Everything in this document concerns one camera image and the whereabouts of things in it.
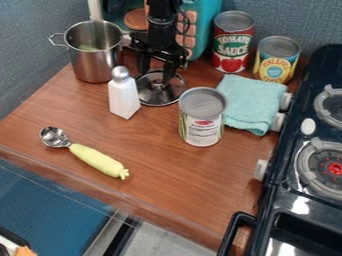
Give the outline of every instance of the oven handle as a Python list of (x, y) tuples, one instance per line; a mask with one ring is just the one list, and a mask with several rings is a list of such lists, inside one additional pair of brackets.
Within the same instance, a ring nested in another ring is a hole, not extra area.
[(226, 233), (224, 234), (223, 241), (220, 245), (217, 256), (226, 256), (230, 252), (233, 245), (237, 231), (242, 226), (254, 228), (256, 225), (256, 217), (244, 212), (236, 212), (233, 214)]

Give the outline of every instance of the salt shaker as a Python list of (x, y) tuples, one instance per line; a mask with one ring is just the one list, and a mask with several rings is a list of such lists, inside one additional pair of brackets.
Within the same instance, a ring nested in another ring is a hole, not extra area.
[(124, 66), (115, 67), (112, 76), (108, 83), (109, 111), (129, 119), (140, 108), (137, 85)]

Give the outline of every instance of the can lid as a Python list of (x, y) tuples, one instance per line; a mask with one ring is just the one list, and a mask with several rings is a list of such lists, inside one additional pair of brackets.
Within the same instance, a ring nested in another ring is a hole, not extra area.
[(117, 66), (112, 70), (113, 80), (118, 83), (123, 83), (129, 78), (129, 71), (124, 66)]
[(226, 32), (247, 30), (254, 26), (252, 17), (241, 11), (222, 12), (215, 17), (214, 23)]
[(185, 91), (179, 99), (180, 109), (187, 115), (211, 120), (226, 109), (226, 97), (210, 87), (196, 87)]
[(278, 58), (289, 58), (300, 53), (300, 46), (285, 36), (269, 36), (259, 42), (262, 53)]

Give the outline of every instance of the white can label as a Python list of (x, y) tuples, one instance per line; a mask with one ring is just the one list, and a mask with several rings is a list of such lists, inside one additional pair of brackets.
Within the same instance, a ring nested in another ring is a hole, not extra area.
[(222, 137), (222, 115), (215, 120), (200, 120), (187, 116), (184, 121), (184, 140), (190, 145), (207, 147), (217, 143)]

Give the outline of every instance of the red can label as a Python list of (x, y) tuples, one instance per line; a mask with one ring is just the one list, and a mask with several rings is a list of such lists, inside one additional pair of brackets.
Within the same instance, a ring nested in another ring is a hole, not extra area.
[(213, 46), (214, 67), (226, 73), (244, 70), (248, 64), (252, 35), (252, 29), (229, 33), (216, 27)]

